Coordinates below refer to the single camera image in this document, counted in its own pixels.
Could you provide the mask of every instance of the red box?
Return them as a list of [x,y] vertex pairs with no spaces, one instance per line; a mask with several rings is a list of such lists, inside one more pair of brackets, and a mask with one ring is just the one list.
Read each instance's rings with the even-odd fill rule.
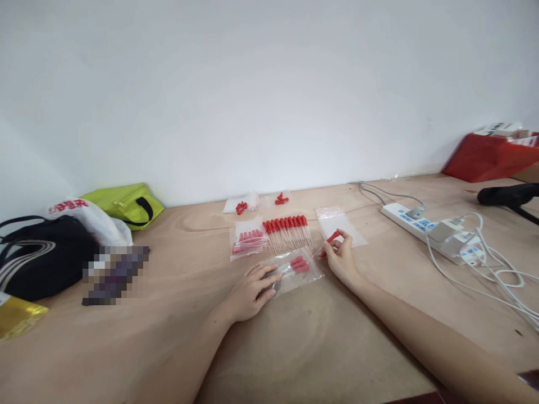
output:
[[511,177],[539,162],[537,140],[535,147],[529,147],[505,137],[468,134],[442,172],[468,182]]

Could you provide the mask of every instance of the electrical outlet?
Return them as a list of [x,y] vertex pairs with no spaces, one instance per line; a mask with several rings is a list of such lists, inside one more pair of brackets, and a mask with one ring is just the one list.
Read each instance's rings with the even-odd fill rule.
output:
[[[382,207],[382,214],[389,217],[400,227],[426,243],[426,231],[436,227],[436,223],[433,223],[424,217],[417,220],[412,219],[411,217],[407,216],[409,211],[410,209],[398,203],[384,205]],[[485,253],[476,247],[476,245],[480,245],[481,243],[479,237],[474,236],[470,242],[467,243],[467,249],[462,253],[462,255],[459,254],[460,249],[464,244],[466,244],[467,237],[469,238],[470,235],[470,232],[463,231],[461,233],[457,233],[444,243],[439,243],[432,238],[429,239],[429,243],[433,250],[438,251],[445,258],[457,265],[463,265],[465,263],[470,265],[478,265],[478,259],[484,259],[485,256]]]

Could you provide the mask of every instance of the white wall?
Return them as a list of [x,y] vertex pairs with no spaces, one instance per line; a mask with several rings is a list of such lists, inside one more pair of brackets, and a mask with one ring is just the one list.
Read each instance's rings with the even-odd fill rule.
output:
[[[63,175],[1,119],[0,145],[0,222],[19,216],[41,215],[48,204],[74,194],[75,189]],[[13,225],[1,229],[0,234],[6,235],[17,228],[19,226]]]
[[537,0],[20,0],[0,113],[81,191],[167,205],[438,171],[539,128]]

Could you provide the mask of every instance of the yellow-green pouch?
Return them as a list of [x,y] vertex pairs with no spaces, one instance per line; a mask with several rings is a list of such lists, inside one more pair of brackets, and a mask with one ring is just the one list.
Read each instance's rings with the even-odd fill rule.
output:
[[98,205],[109,216],[124,221],[131,230],[142,230],[165,209],[143,182],[98,189],[81,198]]

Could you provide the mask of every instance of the black object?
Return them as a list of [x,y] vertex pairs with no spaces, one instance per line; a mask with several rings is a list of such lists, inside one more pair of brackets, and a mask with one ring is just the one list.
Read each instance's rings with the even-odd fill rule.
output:
[[[0,291],[28,301],[55,295],[77,283],[99,252],[99,243],[79,220],[63,215],[50,221],[24,216],[0,224],[40,219],[5,237],[0,253]],[[14,246],[20,248],[10,254]]]
[[530,222],[539,226],[539,218],[526,212],[522,205],[539,196],[539,183],[527,183],[508,187],[484,188],[477,194],[477,200],[485,206],[507,206]]
[[124,223],[127,223],[127,224],[130,224],[132,226],[144,226],[145,224],[148,224],[149,222],[152,221],[153,219],[153,209],[152,209],[152,206],[148,203],[148,201],[146,200],[145,197],[141,196],[140,198],[138,198],[136,200],[136,202],[142,206],[142,208],[146,211],[146,213],[148,213],[148,221],[147,222],[141,222],[141,223],[136,223],[136,222],[131,222],[131,221],[123,221]]

